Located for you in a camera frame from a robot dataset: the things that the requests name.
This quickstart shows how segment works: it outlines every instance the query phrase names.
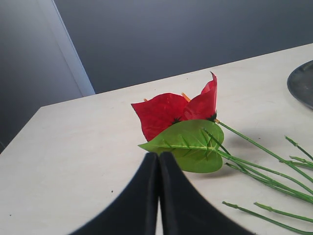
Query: red flower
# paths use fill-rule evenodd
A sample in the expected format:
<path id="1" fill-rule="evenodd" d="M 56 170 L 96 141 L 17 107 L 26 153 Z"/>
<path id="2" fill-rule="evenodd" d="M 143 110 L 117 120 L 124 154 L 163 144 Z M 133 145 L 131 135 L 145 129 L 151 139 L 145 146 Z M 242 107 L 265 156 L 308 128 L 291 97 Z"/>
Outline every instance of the red flower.
<path id="1" fill-rule="evenodd" d="M 190 102 L 181 95 L 165 93 L 146 102 L 132 104 L 147 141 L 179 121 L 191 119 L 213 121 L 216 118 L 217 79 L 214 73 L 212 76 L 213 80 L 208 82 L 201 94 Z"/>

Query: table surface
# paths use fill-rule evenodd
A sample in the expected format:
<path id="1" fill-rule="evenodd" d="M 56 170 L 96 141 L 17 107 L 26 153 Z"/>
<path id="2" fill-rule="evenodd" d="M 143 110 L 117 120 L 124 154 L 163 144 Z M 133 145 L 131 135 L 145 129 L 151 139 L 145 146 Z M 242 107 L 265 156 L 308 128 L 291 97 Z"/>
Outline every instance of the table surface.
<path id="1" fill-rule="evenodd" d="M 167 92 L 194 97 L 211 80 L 209 71 L 218 77 L 219 120 L 283 157 L 302 156 L 284 135 L 313 152 L 313 112 L 287 89 L 289 74 L 312 58 L 310 44 L 42 107 L 0 155 L 0 234 L 63 235 L 95 217 L 124 189 L 145 154 L 137 146 L 145 138 L 130 103 Z M 224 145 L 233 155 L 297 176 L 224 133 Z M 312 230 L 311 224 L 263 211 L 253 202 L 312 218 L 308 204 L 227 166 L 211 174 L 185 175 L 210 203 L 258 235 L 294 233 L 222 201 Z M 162 234 L 159 218 L 156 234 Z"/>

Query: green leaves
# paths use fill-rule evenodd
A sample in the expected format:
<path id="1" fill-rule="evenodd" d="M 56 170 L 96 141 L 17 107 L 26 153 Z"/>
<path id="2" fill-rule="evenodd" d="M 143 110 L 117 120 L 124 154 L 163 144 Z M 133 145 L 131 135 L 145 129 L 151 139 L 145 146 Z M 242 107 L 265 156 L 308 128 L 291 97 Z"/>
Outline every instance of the green leaves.
<path id="1" fill-rule="evenodd" d="M 188 120 L 170 126 L 139 147 L 158 154 L 172 152 L 184 171 L 209 173 L 223 165 L 222 157 L 212 151 L 219 148 L 214 139 L 219 143 L 224 140 L 224 133 L 217 124 L 207 120 Z"/>

